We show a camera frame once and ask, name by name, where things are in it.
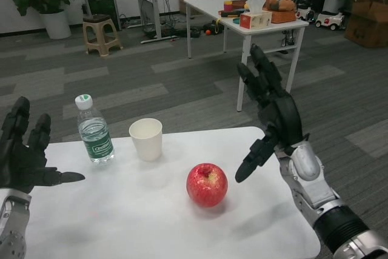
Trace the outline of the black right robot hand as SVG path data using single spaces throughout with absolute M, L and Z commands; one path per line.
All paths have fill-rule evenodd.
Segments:
M 281 84 L 282 77 L 263 50 L 252 44 L 250 54 L 258 75 L 243 64 L 238 73 L 251 100 L 258 103 L 258 119 L 264 126 L 264 138 L 256 140 L 235 174 L 237 183 L 246 180 L 259 166 L 281 149 L 289 149 L 305 139 L 296 103 Z

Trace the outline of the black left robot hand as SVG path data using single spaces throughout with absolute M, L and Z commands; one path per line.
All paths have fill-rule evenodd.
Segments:
M 30 101 L 21 96 L 5 116 L 1 126 L 1 188 L 29 194 L 36 186 L 57 186 L 82 181 L 76 172 L 60 172 L 47 167 L 45 150 L 50 142 L 51 117 L 42 114 L 31 130 L 27 144 L 23 142 L 30 117 Z

